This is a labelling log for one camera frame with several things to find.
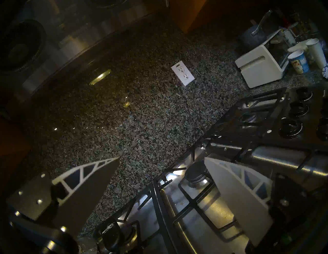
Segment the granite countertop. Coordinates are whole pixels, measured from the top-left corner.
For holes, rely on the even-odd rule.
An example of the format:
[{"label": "granite countertop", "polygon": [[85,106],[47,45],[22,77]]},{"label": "granite countertop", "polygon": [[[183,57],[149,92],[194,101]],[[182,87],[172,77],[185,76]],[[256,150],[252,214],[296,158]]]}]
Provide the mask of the granite countertop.
[{"label": "granite countertop", "polygon": [[[81,231],[126,204],[183,154],[238,99],[283,86],[308,85],[288,71],[279,81],[249,89],[235,65],[236,42],[213,22],[189,35],[161,15],[128,33],[119,54],[105,55],[32,108],[22,120],[32,151],[11,182],[47,171],[55,178],[77,165],[120,157],[120,166]],[[184,87],[171,66],[182,60],[195,77]],[[110,75],[90,81],[111,70]],[[313,72],[313,82],[319,76]]]}]

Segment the stove knob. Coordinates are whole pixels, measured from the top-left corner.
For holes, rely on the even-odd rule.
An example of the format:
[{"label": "stove knob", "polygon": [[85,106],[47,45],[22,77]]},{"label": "stove knob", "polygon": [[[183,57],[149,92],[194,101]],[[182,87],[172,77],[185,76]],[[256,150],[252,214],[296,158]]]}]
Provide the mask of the stove knob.
[{"label": "stove knob", "polygon": [[309,106],[304,102],[292,102],[290,104],[289,116],[291,117],[301,117],[309,111]]},{"label": "stove knob", "polygon": [[322,100],[321,114],[324,117],[328,117],[328,99],[323,99]]},{"label": "stove knob", "polygon": [[303,130],[303,123],[299,120],[284,118],[279,129],[283,138],[293,138]]},{"label": "stove knob", "polygon": [[309,92],[307,87],[297,89],[296,93],[300,101],[307,101],[312,97],[312,92]]},{"label": "stove knob", "polygon": [[328,118],[321,118],[317,127],[317,136],[322,141],[328,140]]}]

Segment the paper cup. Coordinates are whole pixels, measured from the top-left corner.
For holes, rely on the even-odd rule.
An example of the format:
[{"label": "paper cup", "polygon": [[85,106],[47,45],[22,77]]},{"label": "paper cup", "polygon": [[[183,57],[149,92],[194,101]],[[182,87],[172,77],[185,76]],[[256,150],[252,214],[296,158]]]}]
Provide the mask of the paper cup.
[{"label": "paper cup", "polygon": [[297,50],[288,56],[288,59],[298,74],[306,73],[309,71],[303,50]]},{"label": "paper cup", "polygon": [[310,39],[306,42],[311,54],[314,57],[317,65],[320,69],[324,68],[327,64],[325,55],[323,54],[322,47],[320,45],[319,39]]}]

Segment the electrical outlet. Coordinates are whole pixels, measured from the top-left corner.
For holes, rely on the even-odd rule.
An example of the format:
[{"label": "electrical outlet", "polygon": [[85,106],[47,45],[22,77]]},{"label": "electrical outlet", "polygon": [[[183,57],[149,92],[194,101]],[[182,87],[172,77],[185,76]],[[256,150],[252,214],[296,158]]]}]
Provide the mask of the electrical outlet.
[{"label": "electrical outlet", "polygon": [[178,76],[178,78],[180,79],[180,81],[183,83],[184,86],[188,85],[190,82],[192,82],[195,79],[182,61],[173,65],[171,69]]}]

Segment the wooden cabinet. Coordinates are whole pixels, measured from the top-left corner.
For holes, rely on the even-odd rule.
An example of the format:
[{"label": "wooden cabinet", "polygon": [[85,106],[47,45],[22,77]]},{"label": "wooden cabinet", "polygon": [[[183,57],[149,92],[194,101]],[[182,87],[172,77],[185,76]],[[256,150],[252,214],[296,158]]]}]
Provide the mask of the wooden cabinet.
[{"label": "wooden cabinet", "polygon": [[268,0],[170,0],[170,15],[184,33],[204,25],[215,18],[228,15],[234,22],[249,23],[249,19],[240,20],[240,14],[256,12],[267,5]]}]

